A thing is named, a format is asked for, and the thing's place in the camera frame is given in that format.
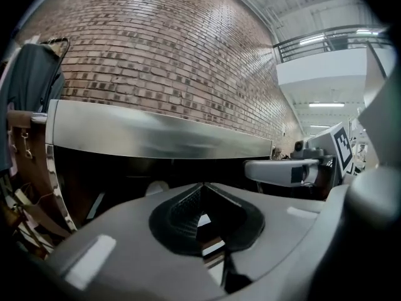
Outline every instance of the metal railing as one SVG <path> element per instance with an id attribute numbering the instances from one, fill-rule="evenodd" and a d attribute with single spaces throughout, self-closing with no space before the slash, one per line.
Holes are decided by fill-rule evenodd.
<path id="1" fill-rule="evenodd" d="M 276 56 L 284 63 L 289 60 L 336 50 L 366 48 L 391 48 L 392 43 L 383 27 L 340 26 L 315 31 L 273 46 Z"/>

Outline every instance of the hanging garment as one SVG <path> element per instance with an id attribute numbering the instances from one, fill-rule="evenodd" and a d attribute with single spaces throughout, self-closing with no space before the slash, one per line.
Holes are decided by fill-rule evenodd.
<path id="1" fill-rule="evenodd" d="M 47 45 L 25 44 L 13 60 L 0 89 L 0 171 L 11 167 L 7 105 L 15 110 L 47 112 L 49 99 L 59 99 L 65 79 L 60 58 Z"/>

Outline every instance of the brown leather bag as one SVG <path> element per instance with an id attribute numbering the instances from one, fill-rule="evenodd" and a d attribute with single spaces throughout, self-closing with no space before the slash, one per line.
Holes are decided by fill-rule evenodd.
<path id="1" fill-rule="evenodd" d="M 32 114 L 21 110 L 7 113 L 19 178 L 22 184 L 31 185 L 31 191 L 24 193 L 32 204 L 23 207 L 50 233 L 66 238 L 70 231 L 56 203 L 46 165 L 46 125 L 32 123 Z"/>

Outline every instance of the brick wall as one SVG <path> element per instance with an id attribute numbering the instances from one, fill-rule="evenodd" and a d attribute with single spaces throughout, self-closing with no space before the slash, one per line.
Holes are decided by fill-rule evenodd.
<path id="1" fill-rule="evenodd" d="M 19 34 L 67 36 L 63 98 L 301 138 L 267 29 L 238 0 L 47 0 Z M 286 135 L 282 136 L 282 124 Z"/>

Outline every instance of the balcony railing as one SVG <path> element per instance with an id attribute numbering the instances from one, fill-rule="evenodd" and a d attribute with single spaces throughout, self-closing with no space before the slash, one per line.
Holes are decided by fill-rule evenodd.
<path id="1" fill-rule="evenodd" d="M 391 48 L 392 44 L 383 27 L 341 26 L 305 34 L 274 45 L 281 63 L 297 58 L 336 50 L 366 48 Z"/>

